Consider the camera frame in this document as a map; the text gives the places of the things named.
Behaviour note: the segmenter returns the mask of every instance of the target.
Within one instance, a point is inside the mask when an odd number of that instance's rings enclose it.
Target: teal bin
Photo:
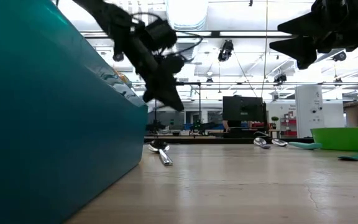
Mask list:
[[[0,0],[0,223],[64,222],[139,163],[146,122],[51,0]]]
[[[315,128],[311,133],[322,149],[358,151],[358,128]]]

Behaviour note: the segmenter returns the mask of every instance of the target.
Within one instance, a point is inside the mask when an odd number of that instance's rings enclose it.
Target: metal spoon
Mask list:
[[[272,139],[272,143],[277,146],[280,146],[280,147],[285,147],[288,145],[288,142],[280,140],[280,139]]]
[[[262,149],[270,149],[271,148],[271,146],[268,146],[266,140],[264,140],[263,138],[255,138],[254,144],[256,146],[261,147]]]
[[[160,160],[161,160],[162,164],[165,166],[173,165],[171,158],[169,158],[169,156],[165,153],[166,151],[169,150],[169,148],[170,148],[169,145],[155,142],[155,141],[152,141],[149,144],[149,150],[154,153],[160,154]]]

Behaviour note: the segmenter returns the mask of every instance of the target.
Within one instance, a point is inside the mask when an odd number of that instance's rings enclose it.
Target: monitor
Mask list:
[[[264,114],[261,97],[223,97],[223,120],[264,122]]]

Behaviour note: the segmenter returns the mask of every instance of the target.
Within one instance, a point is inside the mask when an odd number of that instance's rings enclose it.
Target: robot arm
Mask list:
[[[183,110],[183,103],[176,89],[173,77],[184,66],[181,55],[153,54],[171,48],[177,41],[176,32],[167,21],[158,18],[148,26],[142,21],[133,23],[133,16],[115,4],[103,0],[73,0],[88,11],[102,30],[114,40],[115,61],[124,58],[131,61],[146,83],[143,100],[161,101],[177,111]]]
[[[358,0],[316,0],[311,12],[278,25],[278,31],[298,37],[270,43],[270,48],[308,68],[316,60],[316,51],[329,53],[358,48]]]

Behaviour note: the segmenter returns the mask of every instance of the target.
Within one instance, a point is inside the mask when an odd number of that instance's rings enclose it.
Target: green bowl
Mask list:
[[[315,128],[311,133],[322,149],[358,151],[358,128]]]

